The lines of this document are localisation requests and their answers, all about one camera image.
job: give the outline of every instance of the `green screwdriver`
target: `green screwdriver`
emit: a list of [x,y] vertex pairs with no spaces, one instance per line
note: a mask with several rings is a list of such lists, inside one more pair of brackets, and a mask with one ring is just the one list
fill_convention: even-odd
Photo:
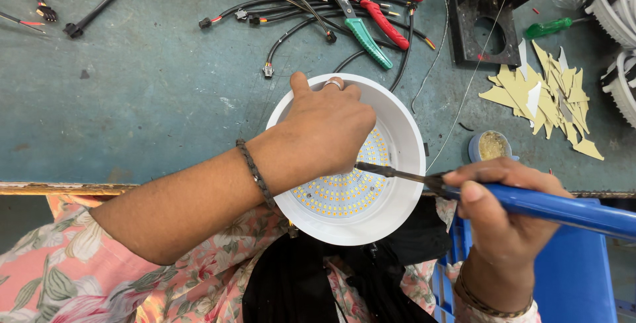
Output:
[[572,20],[571,18],[562,18],[562,19],[553,20],[547,23],[532,24],[527,30],[525,30],[525,35],[527,38],[541,37],[549,33],[554,33],[557,31],[561,31],[563,29],[568,29],[573,24],[582,23],[583,21],[590,20],[591,18],[592,18],[591,16],[576,19],[576,20]]

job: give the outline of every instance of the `braided bracelet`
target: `braided bracelet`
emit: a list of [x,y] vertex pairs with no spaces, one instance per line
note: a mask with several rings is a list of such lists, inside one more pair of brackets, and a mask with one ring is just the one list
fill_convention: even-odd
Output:
[[491,315],[494,317],[517,318],[526,314],[530,310],[530,308],[532,308],[532,302],[534,302],[532,295],[530,295],[530,302],[528,303],[528,305],[520,311],[503,312],[503,311],[498,311],[496,309],[490,308],[488,304],[485,304],[482,301],[480,301],[477,297],[473,295],[473,293],[471,293],[471,291],[468,290],[468,288],[466,287],[464,283],[464,279],[462,278],[463,270],[464,270],[464,265],[462,265],[462,268],[459,269],[459,276],[457,276],[457,284],[459,284],[462,287],[462,289],[464,290],[464,293],[466,294],[466,297],[468,297],[471,300],[470,302],[466,302],[466,303],[473,306],[477,310],[482,311],[483,313],[486,313],[487,315]]
[[265,202],[267,203],[268,208],[273,208],[276,206],[276,201],[274,201],[274,197],[270,193],[270,189],[267,188],[267,184],[263,180],[261,173],[258,172],[258,168],[256,164],[254,164],[254,160],[252,156],[249,155],[249,151],[247,151],[247,147],[245,146],[244,139],[237,139],[237,148],[240,150],[241,154],[243,154],[243,158],[245,158],[245,162],[247,162],[247,166],[249,167],[249,171],[252,173],[254,177],[254,181],[256,185],[261,189],[263,196],[265,197]]

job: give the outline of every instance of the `fingernail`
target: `fingernail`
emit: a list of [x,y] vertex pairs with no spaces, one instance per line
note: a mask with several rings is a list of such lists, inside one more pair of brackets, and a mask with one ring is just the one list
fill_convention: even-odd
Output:
[[445,181],[451,181],[455,179],[456,177],[457,177],[457,172],[455,170],[441,176],[441,178],[444,179]]
[[462,184],[462,201],[469,203],[478,201],[483,197],[483,189],[480,184],[473,181],[466,181]]

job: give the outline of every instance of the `pink floral shirt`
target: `pink floral shirt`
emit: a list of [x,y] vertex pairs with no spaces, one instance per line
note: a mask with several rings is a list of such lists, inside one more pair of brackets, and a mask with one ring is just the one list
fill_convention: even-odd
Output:
[[[0,323],[234,323],[262,252],[288,223],[258,206],[171,266],[157,266],[110,237],[88,213],[92,196],[48,198],[55,222],[29,232],[0,255]],[[439,200],[447,225],[455,203]],[[274,210],[281,215],[278,208]],[[406,267],[404,292],[432,313],[428,282],[435,261]],[[349,322],[374,322],[338,259],[325,260],[336,300]],[[456,277],[459,265],[447,270]],[[487,316],[455,297],[456,322],[540,323],[536,303],[524,316]]]

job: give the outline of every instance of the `blue plastic crate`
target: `blue plastic crate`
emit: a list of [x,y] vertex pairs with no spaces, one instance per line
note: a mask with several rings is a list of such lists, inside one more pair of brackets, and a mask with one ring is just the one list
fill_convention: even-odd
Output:
[[[453,292],[446,263],[464,261],[473,246],[470,221],[455,217],[449,235],[453,248],[435,266],[434,318],[453,323]],[[617,323],[605,236],[563,226],[535,261],[534,299],[543,323]]]

